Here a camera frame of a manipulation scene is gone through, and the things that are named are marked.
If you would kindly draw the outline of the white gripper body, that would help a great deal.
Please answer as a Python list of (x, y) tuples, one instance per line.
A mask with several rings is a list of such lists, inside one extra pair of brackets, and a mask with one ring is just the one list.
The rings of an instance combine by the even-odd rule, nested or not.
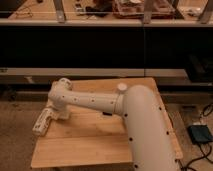
[(50, 110), (50, 116), (54, 120), (68, 120), (70, 113), (68, 112), (67, 105), (56, 102), (49, 102), (47, 108)]

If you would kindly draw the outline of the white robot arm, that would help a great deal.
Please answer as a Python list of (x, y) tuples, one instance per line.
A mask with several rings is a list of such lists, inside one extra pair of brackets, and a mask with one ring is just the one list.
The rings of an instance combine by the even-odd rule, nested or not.
[(48, 99), (59, 113), (67, 105), (76, 105), (121, 116), (134, 171), (177, 171), (169, 130), (155, 93), (144, 85), (119, 84), (117, 88), (118, 93), (73, 91), (72, 82), (61, 78), (50, 89)]

